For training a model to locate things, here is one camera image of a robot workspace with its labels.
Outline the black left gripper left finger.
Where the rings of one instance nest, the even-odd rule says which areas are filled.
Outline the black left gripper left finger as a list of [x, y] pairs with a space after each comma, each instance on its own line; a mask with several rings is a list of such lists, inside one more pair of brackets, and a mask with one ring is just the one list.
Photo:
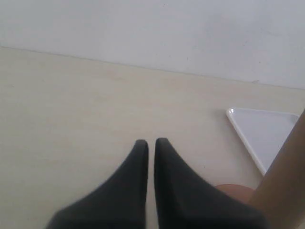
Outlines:
[[121, 166], [96, 190], [58, 211], [49, 229], [146, 227], [148, 144], [137, 140]]

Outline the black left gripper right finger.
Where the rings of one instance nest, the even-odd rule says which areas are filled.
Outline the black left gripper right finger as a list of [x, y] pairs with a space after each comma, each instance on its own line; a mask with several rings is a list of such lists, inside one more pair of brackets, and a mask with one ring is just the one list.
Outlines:
[[154, 190], [161, 229], [269, 228], [261, 212], [201, 178], [167, 138], [155, 143]]

